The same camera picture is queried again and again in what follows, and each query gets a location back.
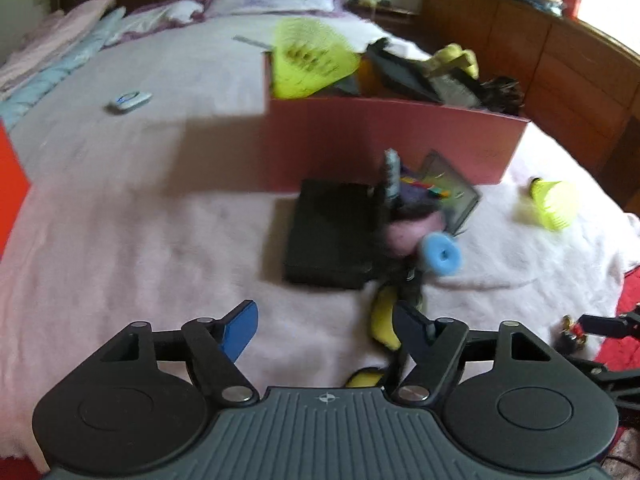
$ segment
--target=wooden dresser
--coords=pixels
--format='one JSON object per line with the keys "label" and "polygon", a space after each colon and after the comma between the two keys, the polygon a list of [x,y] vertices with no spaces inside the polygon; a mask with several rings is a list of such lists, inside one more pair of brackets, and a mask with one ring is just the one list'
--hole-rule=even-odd
{"label": "wooden dresser", "polygon": [[472,48],[483,80],[518,79],[526,114],[614,200],[640,212],[639,56],[515,0],[423,0],[419,22],[443,43]]}

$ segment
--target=blue foam roller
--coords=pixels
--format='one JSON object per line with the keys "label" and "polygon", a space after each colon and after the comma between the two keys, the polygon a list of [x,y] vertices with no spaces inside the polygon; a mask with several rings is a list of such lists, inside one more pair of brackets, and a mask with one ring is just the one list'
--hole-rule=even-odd
{"label": "blue foam roller", "polygon": [[418,256],[424,270],[437,276],[451,276],[462,265],[460,248],[446,233],[426,235],[420,241]]}

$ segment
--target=remote control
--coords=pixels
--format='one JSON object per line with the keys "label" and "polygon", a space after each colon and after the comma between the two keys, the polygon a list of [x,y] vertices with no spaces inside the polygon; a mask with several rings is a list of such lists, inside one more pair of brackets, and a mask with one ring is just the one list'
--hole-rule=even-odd
{"label": "remote control", "polygon": [[121,114],[126,114],[148,103],[151,97],[152,95],[148,92],[128,92],[112,101],[111,108]]}

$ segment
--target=yellow badminton shuttlecock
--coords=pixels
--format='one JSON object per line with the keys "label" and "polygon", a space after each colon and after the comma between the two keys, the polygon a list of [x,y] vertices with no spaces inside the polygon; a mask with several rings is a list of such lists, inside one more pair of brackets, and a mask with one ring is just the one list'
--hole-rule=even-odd
{"label": "yellow badminton shuttlecock", "polygon": [[360,63],[347,39],[313,18],[285,18],[273,42],[273,95],[300,99],[353,74]]}
{"label": "yellow badminton shuttlecock", "polygon": [[578,190],[571,182],[550,182],[535,178],[529,193],[538,210],[540,223],[551,231],[569,227],[578,214]]}

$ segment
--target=white pillow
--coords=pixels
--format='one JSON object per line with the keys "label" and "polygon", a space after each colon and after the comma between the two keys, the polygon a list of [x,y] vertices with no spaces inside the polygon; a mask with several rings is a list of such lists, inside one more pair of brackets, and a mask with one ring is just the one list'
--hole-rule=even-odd
{"label": "white pillow", "polygon": [[210,0],[205,17],[270,12],[335,12],[335,0]]}
{"label": "white pillow", "polygon": [[167,28],[184,27],[196,22],[195,17],[204,6],[195,0],[179,0],[154,9],[135,11],[122,20],[120,28],[108,39],[105,46],[112,46],[127,39],[137,39]]}

